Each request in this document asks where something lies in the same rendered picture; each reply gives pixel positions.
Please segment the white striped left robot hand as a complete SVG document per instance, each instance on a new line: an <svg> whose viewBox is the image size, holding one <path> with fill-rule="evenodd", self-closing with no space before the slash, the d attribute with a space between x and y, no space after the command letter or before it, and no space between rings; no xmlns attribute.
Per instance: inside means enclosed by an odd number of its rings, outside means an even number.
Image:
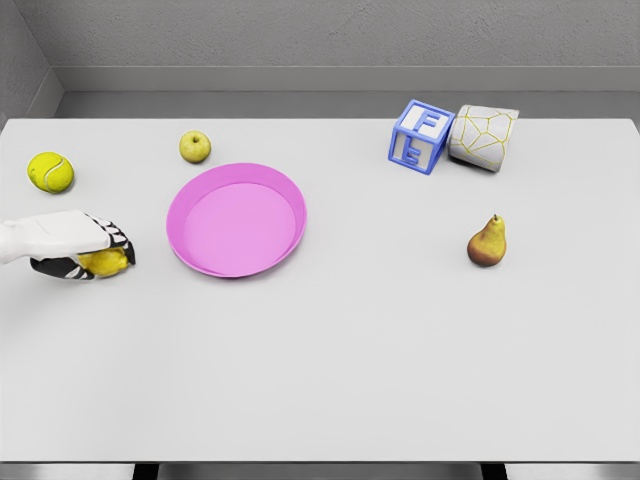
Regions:
<svg viewBox="0 0 640 480"><path fill-rule="evenodd" d="M79 210L0 220L0 264L27 257L33 270L54 278L92 280L98 276L78 256L117 247L125 250L128 267L136 263L133 244L120 228Z"/></svg>

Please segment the yellow lemon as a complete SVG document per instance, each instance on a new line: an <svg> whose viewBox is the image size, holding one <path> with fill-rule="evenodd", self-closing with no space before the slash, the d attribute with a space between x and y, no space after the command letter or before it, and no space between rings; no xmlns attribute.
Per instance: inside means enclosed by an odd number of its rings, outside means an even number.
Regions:
<svg viewBox="0 0 640 480"><path fill-rule="evenodd" d="M116 275L130 264L125 250L121 247L80 254L78 262L85 270L98 277Z"/></svg>

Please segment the pink round plate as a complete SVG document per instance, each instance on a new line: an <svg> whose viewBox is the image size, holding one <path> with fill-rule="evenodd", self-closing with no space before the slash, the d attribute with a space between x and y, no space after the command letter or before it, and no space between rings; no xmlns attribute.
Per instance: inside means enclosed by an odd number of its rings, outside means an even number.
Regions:
<svg viewBox="0 0 640 480"><path fill-rule="evenodd" d="M201 273L239 278L263 272L299 244L305 198L280 171L255 163L214 167L187 182L168 209L175 255Z"/></svg>

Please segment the yellow tennis ball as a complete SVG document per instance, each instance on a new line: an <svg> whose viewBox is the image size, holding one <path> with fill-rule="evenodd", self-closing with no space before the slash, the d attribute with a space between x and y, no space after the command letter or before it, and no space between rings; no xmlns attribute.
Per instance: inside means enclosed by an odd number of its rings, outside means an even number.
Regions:
<svg viewBox="0 0 640 480"><path fill-rule="evenodd" d="M42 152L28 163L27 175L38 189L48 193L61 193L71 186L74 169L66 157L56 152Z"/></svg>

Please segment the green-yellow apple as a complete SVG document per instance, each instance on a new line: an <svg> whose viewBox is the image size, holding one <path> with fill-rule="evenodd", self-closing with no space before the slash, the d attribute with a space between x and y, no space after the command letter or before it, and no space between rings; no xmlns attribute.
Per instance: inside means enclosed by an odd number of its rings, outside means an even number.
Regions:
<svg viewBox="0 0 640 480"><path fill-rule="evenodd" d="M204 161L211 152L209 137L199 130L185 132L179 140L179 153L189 163Z"/></svg>

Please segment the blue and white letter block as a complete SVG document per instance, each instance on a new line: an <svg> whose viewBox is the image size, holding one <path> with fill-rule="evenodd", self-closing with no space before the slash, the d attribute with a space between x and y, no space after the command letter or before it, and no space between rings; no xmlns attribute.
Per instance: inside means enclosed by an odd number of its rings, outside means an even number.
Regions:
<svg viewBox="0 0 640 480"><path fill-rule="evenodd" d="M388 159L429 175L442 155L455 114L412 99L396 120Z"/></svg>

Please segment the brown-yellow pear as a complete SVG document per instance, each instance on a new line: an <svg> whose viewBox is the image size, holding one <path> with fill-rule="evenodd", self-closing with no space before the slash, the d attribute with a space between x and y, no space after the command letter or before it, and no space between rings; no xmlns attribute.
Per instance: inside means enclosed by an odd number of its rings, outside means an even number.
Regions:
<svg viewBox="0 0 640 480"><path fill-rule="evenodd" d="M504 219L494 214L485 227L468 242L469 259L481 267L492 267L501 262L506 254L506 228Z"/></svg>

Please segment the white cup with yellow cracks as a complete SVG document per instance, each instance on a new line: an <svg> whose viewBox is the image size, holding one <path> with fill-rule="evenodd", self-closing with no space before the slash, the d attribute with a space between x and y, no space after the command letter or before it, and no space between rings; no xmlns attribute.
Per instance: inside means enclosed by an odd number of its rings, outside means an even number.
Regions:
<svg viewBox="0 0 640 480"><path fill-rule="evenodd" d="M520 111L463 105L448 136L449 156L490 172L500 171Z"/></svg>

